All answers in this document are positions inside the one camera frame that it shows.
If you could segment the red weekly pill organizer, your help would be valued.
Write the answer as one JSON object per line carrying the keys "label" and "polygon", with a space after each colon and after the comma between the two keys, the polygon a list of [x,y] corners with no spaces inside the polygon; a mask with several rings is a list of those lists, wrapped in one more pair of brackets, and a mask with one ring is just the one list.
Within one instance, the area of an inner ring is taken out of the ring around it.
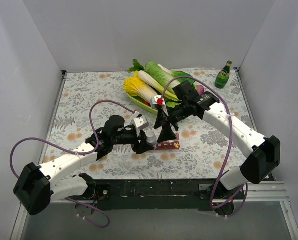
{"label": "red weekly pill organizer", "polygon": [[179,143],[179,134],[176,134],[175,140],[170,141],[164,141],[161,143],[157,143],[156,150],[179,150],[180,149],[180,143],[179,143],[179,149],[174,148],[174,143]]}

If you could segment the white pill bottle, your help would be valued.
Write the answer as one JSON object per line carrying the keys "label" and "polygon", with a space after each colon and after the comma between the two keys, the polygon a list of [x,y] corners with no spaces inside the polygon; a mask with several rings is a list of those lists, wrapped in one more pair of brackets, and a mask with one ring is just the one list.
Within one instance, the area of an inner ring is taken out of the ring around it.
{"label": "white pill bottle", "polygon": [[147,144],[150,145],[151,147],[153,147],[154,149],[156,149],[157,137],[156,137],[154,131],[148,130],[145,132],[145,135],[146,135]]}

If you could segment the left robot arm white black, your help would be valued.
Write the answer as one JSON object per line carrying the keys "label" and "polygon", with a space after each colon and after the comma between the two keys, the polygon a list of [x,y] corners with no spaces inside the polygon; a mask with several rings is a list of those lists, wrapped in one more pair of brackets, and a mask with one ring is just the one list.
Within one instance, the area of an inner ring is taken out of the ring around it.
{"label": "left robot arm white black", "polygon": [[34,216],[43,211],[50,202],[71,196],[81,196],[90,200],[96,192],[95,181],[85,173],[67,178],[81,167],[108,155],[115,145],[130,145],[134,153],[140,155],[155,149],[157,137],[143,116],[132,119],[124,125],[121,116],[113,115],[104,126],[79,145],[72,154],[65,154],[41,165],[27,164],[18,177],[13,189],[14,195]]}

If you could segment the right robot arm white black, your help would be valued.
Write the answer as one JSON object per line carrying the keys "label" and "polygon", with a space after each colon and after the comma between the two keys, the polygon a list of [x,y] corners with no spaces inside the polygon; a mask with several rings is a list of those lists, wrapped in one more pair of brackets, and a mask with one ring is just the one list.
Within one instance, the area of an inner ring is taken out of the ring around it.
{"label": "right robot arm white black", "polygon": [[258,184],[280,164],[280,141],[275,136],[270,138],[257,133],[242,121],[231,115],[228,108],[210,92],[199,95],[192,85],[185,81],[173,91],[181,101],[174,108],[165,105],[162,96],[151,99],[151,106],[158,115],[154,128],[162,128],[158,142],[175,139],[178,122],[187,117],[199,117],[211,124],[240,149],[246,157],[245,162],[229,170],[215,186],[216,195],[221,199],[228,198],[233,189],[246,183]]}

